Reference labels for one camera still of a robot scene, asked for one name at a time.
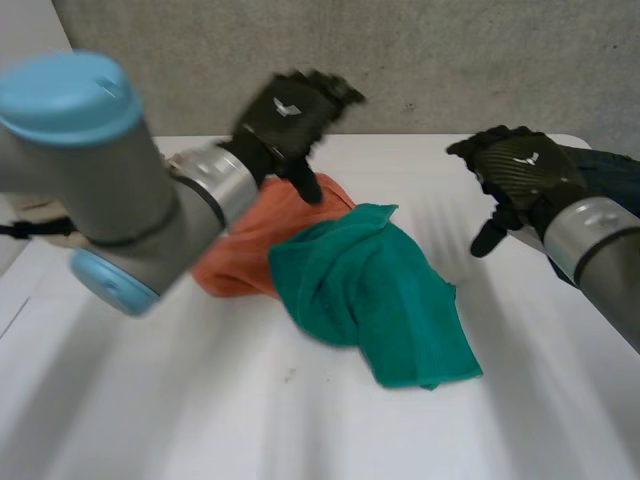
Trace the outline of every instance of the beige object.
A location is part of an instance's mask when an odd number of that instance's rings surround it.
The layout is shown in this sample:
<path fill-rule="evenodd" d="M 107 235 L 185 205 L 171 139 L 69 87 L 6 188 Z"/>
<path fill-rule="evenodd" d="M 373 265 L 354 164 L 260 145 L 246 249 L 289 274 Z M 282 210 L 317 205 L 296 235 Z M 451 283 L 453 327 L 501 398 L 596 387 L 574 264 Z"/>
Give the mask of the beige object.
<path fill-rule="evenodd" d="M 17 195 L 8 194 L 7 199 L 19 220 L 32 223 L 43 223 L 57 218 L 66 217 L 67 211 L 58 201 L 42 195 Z M 87 239 L 79 232 L 66 235 L 43 235 L 49 243 L 58 247 L 81 247 L 88 243 Z"/>

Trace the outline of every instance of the light blue joint cap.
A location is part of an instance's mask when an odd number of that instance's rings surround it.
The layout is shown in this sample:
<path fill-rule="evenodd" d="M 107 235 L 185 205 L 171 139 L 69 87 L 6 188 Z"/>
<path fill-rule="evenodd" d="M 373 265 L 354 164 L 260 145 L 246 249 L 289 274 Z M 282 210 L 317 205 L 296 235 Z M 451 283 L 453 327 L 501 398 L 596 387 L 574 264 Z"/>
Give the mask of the light blue joint cap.
<path fill-rule="evenodd" d="M 127 272 L 84 248 L 74 250 L 71 271 L 85 287 L 127 315 L 144 314 L 160 298 Z"/>
<path fill-rule="evenodd" d="M 140 100 L 127 74 L 99 53 L 51 53 L 0 74 L 0 123 L 35 143 L 100 145 L 141 119 Z"/>

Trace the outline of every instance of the cloth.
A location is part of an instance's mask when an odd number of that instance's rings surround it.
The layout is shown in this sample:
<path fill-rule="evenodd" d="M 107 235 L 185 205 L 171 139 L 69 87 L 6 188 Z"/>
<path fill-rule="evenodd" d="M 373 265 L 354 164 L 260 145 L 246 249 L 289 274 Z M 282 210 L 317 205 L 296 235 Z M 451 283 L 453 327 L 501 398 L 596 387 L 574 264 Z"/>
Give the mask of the cloth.
<path fill-rule="evenodd" d="M 359 345 L 385 387 L 476 377 L 482 370 L 458 319 L 456 289 L 390 222 L 395 205 L 358 205 L 269 252 L 294 321 L 335 346 Z"/>
<path fill-rule="evenodd" d="M 269 272 L 269 247 L 305 228 L 337 219 L 355 206 L 329 176 L 317 174 L 323 201 L 305 203 L 286 180 L 267 178 L 256 203 L 195 265 L 193 277 L 221 297 L 266 293 L 278 298 Z"/>

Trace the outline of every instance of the green towel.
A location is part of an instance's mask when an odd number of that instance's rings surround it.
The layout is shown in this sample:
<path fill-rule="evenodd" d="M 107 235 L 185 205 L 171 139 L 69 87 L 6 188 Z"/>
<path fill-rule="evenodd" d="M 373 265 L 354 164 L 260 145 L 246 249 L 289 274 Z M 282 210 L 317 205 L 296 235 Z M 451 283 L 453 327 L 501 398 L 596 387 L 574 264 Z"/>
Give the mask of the green towel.
<path fill-rule="evenodd" d="M 464 336 L 456 289 L 390 222 L 396 205 L 358 205 L 269 251 L 276 290 L 309 335 L 360 346 L 384 387 L 482 374 Z"/>

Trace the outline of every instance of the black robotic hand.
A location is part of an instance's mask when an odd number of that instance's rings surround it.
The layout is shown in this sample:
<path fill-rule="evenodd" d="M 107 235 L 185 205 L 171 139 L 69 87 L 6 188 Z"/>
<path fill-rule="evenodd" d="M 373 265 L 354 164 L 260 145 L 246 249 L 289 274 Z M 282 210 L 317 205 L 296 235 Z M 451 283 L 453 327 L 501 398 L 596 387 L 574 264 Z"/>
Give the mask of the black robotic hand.
<path fill-rule="evenodd" d="M 451 145 L 476 174 L 482 191 L 498 205 L 471 245 L 475 257 L 489 254 L 508 230 L 534 227 L 540 239 L 563 208 L 588 196 L 586 182 L 564 150 L 540 132 L 504 125 Z"/>
<path fill-rule="evenodd" d="M 335 75 L 276 75 L 240 116 L 232 140 L 220 146 L 242 161 L 258 184 L 275 173 L 288 179 L 303 200 L 320 203 L 322 190 L 307 156 L 349 105 L 364 100 Z"/>

